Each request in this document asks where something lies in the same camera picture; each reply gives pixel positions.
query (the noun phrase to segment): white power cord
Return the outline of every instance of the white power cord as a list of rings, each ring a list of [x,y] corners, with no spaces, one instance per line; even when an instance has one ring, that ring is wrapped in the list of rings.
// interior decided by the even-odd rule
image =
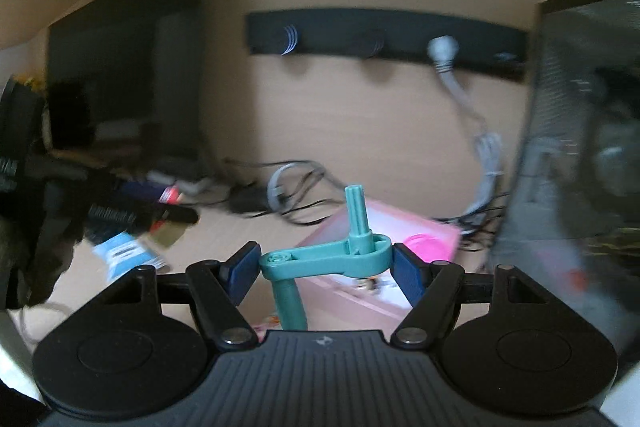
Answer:
[[[433,60],[442,83],[451,93],[453,99],[480,126],[479,132],[474,136],[473,146],[484,171],[484,177],[476,189],[476,199],[462,215],[445,219],[445,221],[460,226],[463,229],[463,235],[468,235],[474,233],[484,221],[484,213],[479,211],[489,206],[495,194],[498,177],[502,175],[500,169],[502,140],[497,133],[488,131],[484,116],[476,111],[469,95],[462,89],[453,74],[453,60],[458,49],[456,39],[447,35],[432,39],[427,47],[427,52]]]

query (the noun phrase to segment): circular black cover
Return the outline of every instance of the circular black cover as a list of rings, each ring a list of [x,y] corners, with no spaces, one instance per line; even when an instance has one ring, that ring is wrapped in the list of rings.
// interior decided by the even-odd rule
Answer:
[[[33,373],[54,409],[92,420],[139,417],[185,396],[207,363],[204,341],[187,325],[145,306],[79,312],[49,333]]]
[[[581,319],[549,330],[534,321],[490,315],[452,331],[441,361],[453,384],[470,399],[505,413],[540,416],[597,401],[617,368],[609,341]]]

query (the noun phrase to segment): pink box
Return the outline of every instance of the pink box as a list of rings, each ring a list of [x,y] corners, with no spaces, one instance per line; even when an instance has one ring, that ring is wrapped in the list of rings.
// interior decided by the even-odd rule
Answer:
[[[379,201],[366,201],[369,228],[383,233],[393,243],[404,243],[427,263],[452,261],[460,240],[460,230]],[[349,219],[342,208],[298,246],[318,245],[347,237]],[[411,305],[389,271],[375,281],[356,280],[341,275],[297,279],[300,296],[313,326],[315,310],[322,310],[347,322],[357,330],[382,330],[388,337],[402,321]]]

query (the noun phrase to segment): teal plastic part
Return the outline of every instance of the teal plastic part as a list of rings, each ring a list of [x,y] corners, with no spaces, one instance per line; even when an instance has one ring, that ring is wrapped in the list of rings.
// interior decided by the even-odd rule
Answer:
[[[306,330],[305,308],[295,279],[330,273],[363,279],[391,267],[391,240],[386,235],[371,232],[362,186],[350,185],[344,193],[350,226],[346,239],[276,250],[260,258],[262,273],[273,286],[283,330]]]

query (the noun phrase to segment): teal shaft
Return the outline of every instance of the teal shaft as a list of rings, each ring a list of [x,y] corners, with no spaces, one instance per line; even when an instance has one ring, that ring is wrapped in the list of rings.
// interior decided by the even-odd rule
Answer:
[[[283,330],[306,331],[305,307],[295,279],[271,281],[276,311]]]

